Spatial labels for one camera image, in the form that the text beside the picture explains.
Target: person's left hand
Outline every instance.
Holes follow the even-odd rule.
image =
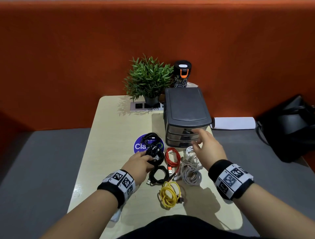
[[[121,169],[126,170],[134,178],[136,185],[139,185],[146,179],[147,173],[154,168],[152,164],[147,162],[148,160],[153,160],[152,156],[146,155],[146,151],[138,151],[129,158]]]

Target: forearm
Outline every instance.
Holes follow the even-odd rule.
[[[112,193],[96,190],[53,225],[41,239],[99,238],[117,207],[118,201]]]
[[[257,184],[233,199],[261,236],[275,239],[315,238],[315,222]]]

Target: table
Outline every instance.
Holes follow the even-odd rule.
[[[108,174],[124,165],[134,153],[134,142],[140,135],[156,132],[165,138],[163,111],[130,112],[129,98],[104,96],[100,99],[68,212],[91,195]],[[183,156],[183,149],[178,151]],[[243,223],[239,209],[222,199],[205,169],[201,173],[200,186],[178,181],[185,202],[170,210],[164,209],[158,200],[161,186],[149,186],[145,181],[128,200],[119,221],[109,222],[101,238],[117,238],[159,217],[173,214],[195,216],[224,230],[239,229]],[[156,178],[163,176],[163,172],[156,173]]]

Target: rolled white paper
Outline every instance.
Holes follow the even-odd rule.
[[[218,130],[250,130],[256,128],[256,121],[253,117],[215,117],[210,126]]]

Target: person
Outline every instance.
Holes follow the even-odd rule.
[[[219,160],[227,160],[223,147],[209,133],[202,129],[194,129],[199,134],[197,142],[192,142],[193,149],[205,169]],[[145,152],[137,152],[125,163],[122,170],[128,172],[135,184],[141,184],[147,173],[153,168],[148,163],[151,156]],[[258,184],[251,184],[240,198],[233,202],[247,217],[257,232],[266,238],[275,239],[314,239],[315,222],[302,213],[274,197]],[[107,190],[96,190],[87,199],[62,217],[41,237],[42,239],[96,239],[99,238],[111,217],[117,211],[117,198]],[[176,229],[174,236],[196,236],[202,238],[250,238],[215,228],[195,217],[173,215],[156,219],[148,225],[129,232],[120,238],[152,238],[161,237],[155,233],[161,228]]]

